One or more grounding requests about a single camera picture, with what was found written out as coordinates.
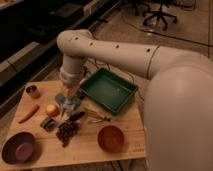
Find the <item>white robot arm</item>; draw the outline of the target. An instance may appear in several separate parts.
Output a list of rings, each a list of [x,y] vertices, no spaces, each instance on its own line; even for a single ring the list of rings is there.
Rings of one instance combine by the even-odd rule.
[[[88,30],[57,37],[71,89],[93,58],[149,80],[144,101],[148,171],[213,171],[213,61],[188,50],[101,41]]]

